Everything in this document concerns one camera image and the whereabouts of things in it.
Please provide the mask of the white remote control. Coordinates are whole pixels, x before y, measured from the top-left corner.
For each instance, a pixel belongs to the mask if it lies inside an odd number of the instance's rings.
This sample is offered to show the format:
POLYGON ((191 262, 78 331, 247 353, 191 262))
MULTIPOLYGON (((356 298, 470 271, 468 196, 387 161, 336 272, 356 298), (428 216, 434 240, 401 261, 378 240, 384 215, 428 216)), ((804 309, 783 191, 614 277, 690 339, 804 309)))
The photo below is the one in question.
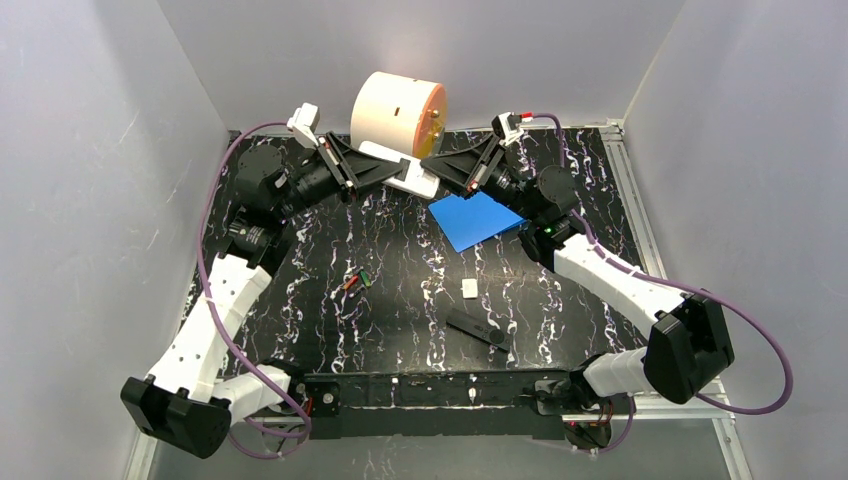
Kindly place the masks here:
POLYGON ((398 174, 383 181, 384 185, 426 200, 435 197, 440 180, 422 168, 420 159, 371 141, 361 142, 358 150, 401 166, 398 174))

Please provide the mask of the green battery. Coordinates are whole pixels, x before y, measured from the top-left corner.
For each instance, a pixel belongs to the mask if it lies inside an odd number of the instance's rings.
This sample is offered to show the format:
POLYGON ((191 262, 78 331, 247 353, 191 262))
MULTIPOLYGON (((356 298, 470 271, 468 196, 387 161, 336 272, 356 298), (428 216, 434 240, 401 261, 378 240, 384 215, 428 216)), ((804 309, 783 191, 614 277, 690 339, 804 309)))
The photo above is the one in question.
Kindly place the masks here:
POLYGON ((363 283, 364 287, 365 287, 365 288, 370 288, 370 287, 371 287, 371 285, 372 285, 372 281, 371 281, 371 279, 370 279, 370 276, 369 276, 369 275, 368 275, 365 271, 363 271, 363 270, 361 270, 361 271, 358 273, 358 275, 359 275, 359 278, 360 278, 361 282, 363 283))

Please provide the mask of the white battery cover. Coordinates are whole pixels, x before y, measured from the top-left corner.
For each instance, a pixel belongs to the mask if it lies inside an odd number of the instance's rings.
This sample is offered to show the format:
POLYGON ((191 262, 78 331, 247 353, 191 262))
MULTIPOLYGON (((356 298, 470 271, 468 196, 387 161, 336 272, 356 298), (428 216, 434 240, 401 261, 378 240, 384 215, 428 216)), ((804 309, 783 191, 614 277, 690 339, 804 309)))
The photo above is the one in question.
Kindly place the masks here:
POLYGON ((479 295, 478 281, 473 278, 464 278, 461 281, 461 293, 464 299, 476 299, 479 295))

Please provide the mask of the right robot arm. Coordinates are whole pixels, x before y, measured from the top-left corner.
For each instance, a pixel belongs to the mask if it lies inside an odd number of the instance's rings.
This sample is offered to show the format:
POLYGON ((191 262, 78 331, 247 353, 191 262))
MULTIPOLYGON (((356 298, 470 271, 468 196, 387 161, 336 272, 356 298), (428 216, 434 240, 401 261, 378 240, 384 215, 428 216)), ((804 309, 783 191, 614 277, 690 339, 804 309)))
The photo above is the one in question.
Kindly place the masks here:
POLYGON ((519 238, 532 261, 588 289, 647 338, 642 348, 590 357, 553 384, 545 399, 577 408, 655 392, 685 404, 734 362, 722 306, 704 294, 644 280, 636 266, 606 251, 576 212, 579 199, 567 168, 549 165, 524 176, 495 135, 421 165, 451 193, 484 193, 520 216, 526 224, 519 238))

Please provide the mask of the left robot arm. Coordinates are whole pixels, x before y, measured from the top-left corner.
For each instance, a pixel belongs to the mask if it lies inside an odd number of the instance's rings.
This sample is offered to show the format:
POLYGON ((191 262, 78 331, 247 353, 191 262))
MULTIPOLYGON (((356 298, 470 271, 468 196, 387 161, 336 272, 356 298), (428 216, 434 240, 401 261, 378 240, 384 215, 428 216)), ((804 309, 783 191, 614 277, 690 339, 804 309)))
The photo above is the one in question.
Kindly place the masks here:
POLYGON ((307 147, 292 172, 277 148, 248 148, 237 163, 238 208, 212 263, 198 259, 201 296, 146 376, 128 378, 120 392, 139 430, 206 459, 234 424, 271 405, 287 404, 309 428, 303 399, 289 392, 298 377, 291 366, 251 363, 234 337, 294 243, 293 216, 332 196, 361 198, 404 169, 401 161, 346 148, 333 133, 307 147))

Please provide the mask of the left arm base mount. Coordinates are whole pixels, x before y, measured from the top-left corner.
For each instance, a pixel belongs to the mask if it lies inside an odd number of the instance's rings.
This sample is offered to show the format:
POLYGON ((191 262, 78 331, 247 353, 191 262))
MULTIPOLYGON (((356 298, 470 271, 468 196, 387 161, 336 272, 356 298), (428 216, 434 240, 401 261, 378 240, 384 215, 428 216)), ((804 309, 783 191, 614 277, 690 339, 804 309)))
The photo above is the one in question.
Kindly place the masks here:
POLYGON ((311 418, 329 418, 339 414, 340 384, 328 379, 304 379, 295 385, 295 392, 311 418))

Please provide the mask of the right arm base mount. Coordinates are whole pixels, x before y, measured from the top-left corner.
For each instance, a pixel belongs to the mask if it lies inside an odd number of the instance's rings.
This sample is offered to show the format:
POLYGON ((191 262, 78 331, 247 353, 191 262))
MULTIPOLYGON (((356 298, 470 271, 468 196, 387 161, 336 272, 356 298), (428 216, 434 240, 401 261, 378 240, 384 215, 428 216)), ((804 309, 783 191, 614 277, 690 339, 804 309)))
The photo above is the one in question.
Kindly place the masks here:
POLYGON ((583 410, 579 389, 569 380, 538 380, 532 388, 536 411, 542 416, 562 416, 583 410))

